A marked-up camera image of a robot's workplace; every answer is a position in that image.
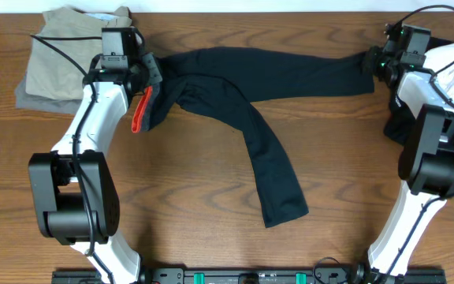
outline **black clothing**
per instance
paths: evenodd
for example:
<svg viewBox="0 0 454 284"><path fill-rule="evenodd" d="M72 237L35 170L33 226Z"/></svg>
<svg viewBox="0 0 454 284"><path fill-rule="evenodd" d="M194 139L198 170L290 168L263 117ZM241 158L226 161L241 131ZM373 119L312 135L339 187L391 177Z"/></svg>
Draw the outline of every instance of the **black clothing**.
<svg viewBox="0 0 454 284"><path fill-rule="evenodd" d="M266 227L308 213L285 150L250 102L304 96L358 95L374 91L362 74L364 54L328 59L252 48L218 47L160 60L161 94L151 107L150 128L173 103L216 118L243 132Z"/></svg>

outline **beige shirt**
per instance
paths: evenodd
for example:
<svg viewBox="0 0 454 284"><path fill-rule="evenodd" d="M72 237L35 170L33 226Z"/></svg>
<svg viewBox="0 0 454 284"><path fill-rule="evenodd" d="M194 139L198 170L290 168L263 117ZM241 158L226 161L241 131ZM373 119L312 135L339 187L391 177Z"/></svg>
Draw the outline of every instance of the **beige shirt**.
<svg viewBox="0 0 454 284"><path fill-rule="evenodd" d="M100 20L71 9L60 8L43 13L45 26L38 36L101 36L101 28L123 28L131 25L127 7L121 7L109 21ZM99 39L47 40L66 53L88 72L92 58L102 53ZM25 91L50 99L82 99L82 73L71 62L37 40L32 40Z"/></svg>

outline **green clip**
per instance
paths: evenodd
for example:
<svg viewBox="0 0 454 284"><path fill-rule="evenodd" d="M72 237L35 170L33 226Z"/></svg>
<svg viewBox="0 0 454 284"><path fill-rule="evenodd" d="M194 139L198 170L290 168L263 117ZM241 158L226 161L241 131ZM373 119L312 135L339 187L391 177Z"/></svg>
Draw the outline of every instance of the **green clip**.
<svg viewBox="0 0 454 284"><path fill-rule="evenodd" d="M204 284L204 273L194 274L194 284Z"/></svg>
<svg viewBox="0 0 454 284"><path fill-rule="evenodd" d="M305 273L296 274L296 284L306 284L306 274Z"/></svg>

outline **table surface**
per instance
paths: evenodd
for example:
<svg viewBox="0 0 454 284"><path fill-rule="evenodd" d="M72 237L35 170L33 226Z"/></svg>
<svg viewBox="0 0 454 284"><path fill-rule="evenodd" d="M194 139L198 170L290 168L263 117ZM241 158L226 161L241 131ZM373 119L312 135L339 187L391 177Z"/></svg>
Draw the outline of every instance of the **table surface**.
<svg viewBox="0 0 454 284"><path fill-rule="evenodd" d="M201 47L259 47L339 58L382 45L404 13L134 14L158 56ZM454 14L409 21L454 40ZM13 90L39 14L0 15L0 282L45 283L60 268L91 267L38 231L28 160L62 137L71 115L16 110ZM254 103L282 142L310 214L264 228L241 133L176 105L149 133L117 128L108 163L121 200L120 230L151 266L310 267L324 256L362 258L399 191L401 146L382 134L389 91L348 98ZM454 200L437 214L411 264L442 266L454 282Z"/></svg>

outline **pant leg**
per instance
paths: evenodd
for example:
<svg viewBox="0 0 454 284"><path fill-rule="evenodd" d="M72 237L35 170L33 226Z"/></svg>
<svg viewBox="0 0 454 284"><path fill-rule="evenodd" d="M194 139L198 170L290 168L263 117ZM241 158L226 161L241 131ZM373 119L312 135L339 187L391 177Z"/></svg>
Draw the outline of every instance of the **pant leg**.
<svg viewBox="0 0 454 284"><path fill-rule="evenodd" d="M178 76L221 77L250 102L306 96L360 95L374 91L360 68L365 53L319 58L255 48L215 47L163 58Z"/></svg>
<svg viewBox="0 0 454 284"><path fill-rule="evenodd" d="M307 214L306 200L285 150L236 86L216 77L187 76L186 81L177 99L182 108L243 132L266 227Z"/></svg>

